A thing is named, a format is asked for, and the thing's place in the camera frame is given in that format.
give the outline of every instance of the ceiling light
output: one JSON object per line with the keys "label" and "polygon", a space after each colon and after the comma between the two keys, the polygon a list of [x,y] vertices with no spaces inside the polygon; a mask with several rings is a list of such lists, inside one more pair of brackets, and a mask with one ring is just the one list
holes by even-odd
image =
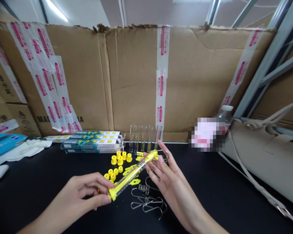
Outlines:
{"label": "ceiling light", "polygon": [[65,15],[50,1],[50,0],[46,0],[49,7],[64,21],[68,22],[67,18],[65,17]]}

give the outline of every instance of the bottle cap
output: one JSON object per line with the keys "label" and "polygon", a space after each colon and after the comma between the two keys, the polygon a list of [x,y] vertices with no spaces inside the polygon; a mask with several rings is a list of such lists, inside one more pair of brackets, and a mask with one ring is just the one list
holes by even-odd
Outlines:
{"label": "bottle cap", "polygon": [[233,106],[223,105],[223,106],[221,107],[221,109],[222,109],[223,111],[232,111]]}

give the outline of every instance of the hand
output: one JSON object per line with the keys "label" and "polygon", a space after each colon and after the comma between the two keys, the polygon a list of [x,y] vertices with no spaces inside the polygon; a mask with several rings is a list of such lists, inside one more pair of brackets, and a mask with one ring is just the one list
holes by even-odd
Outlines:
{"label": "hand", "polygon": [[162,150],[167,151],[163,152],[168,158],[169,167],[160,155],[158,161],[147,163],[146,170],[182,226],[190,233],[227,233],[204,210],[171,152],[161,141],[158,143]]}
{"label": "hand", "polygon": [[[98,172],[74,176],[45,211],[19,233],[62,233],[85,213],[111,203],[107,193],[108,188],[113,187],[114,184]],[[87,195],[93,197],[83,200]]]}

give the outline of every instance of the bag strap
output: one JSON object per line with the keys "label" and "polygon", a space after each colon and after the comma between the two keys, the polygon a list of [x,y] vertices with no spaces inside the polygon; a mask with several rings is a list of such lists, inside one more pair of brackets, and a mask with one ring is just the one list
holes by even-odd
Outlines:
{"label": "bag strap", "polygon": [[242,161],[241,161],[241,159],[239,157],[239,154],[237,152],[237,149],[235,147],[235,144],[233,142],[230,130],[228,131],[228,137],[229,137],[229,140],[232,141],[232,145],[233,145],[233,148],[234,148],[235,155],[236,155],[236,157],[238,159],[238,162],[239,162],[240,166],[242,167],[242,170],[244,171],[245,174],[243,174],[235,165],[233,165],[222,152],[218,152],[218,154],[224,160],[226,160],[233,168],[235,168],[238,172],[240,172],[242,175],[244,175],[244,177],[247,178],[255,186],[255,188],[258,191],[260,191],[267,198],[269,203],[271,205],[273,205],[274,207],[276,207],[281,212],[281,214],[283,214],[283,216],[288,217],[289,219],[291,219],[293,221],[293,216],[289,213],[289,211],[286,209],[284,204],[282,204],[279,200],[274,198],[264,187],[259,185],[259,183],[257,183],[257,181],[251,176],[251,174],[248,172],[246,167],[243,165],[243,163],[242,163]]}
{"label": "bag strap", "polygon": [[286,116],[292,109],[293,109],[293,103],[291,103],[290,105],[287,105],[281,110],[278,110],[276,113],[274,113],[273,115],[271,115],[270,117],[264,120],[250,120],[246,124],[252,130],[262,128],[264,125],[271,126],[279,122],[281,119],[283,119],[283,117]]}

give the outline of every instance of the beige bag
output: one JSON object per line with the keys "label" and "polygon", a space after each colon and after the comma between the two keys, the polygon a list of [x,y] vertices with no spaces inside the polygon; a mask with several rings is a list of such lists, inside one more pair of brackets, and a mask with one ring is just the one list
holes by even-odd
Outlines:
{"label": "beige bag", "polygon": [[[293,216],[285,206],[260,186],[247,170],[293,202],[293,137],[273,129],[292,109],[293,103],[262,121],[233,121],[223,149],[224,154],[241,165],[247,179],[267,200],[291,220]],[[221,152],[219,154],[237,169]]]}

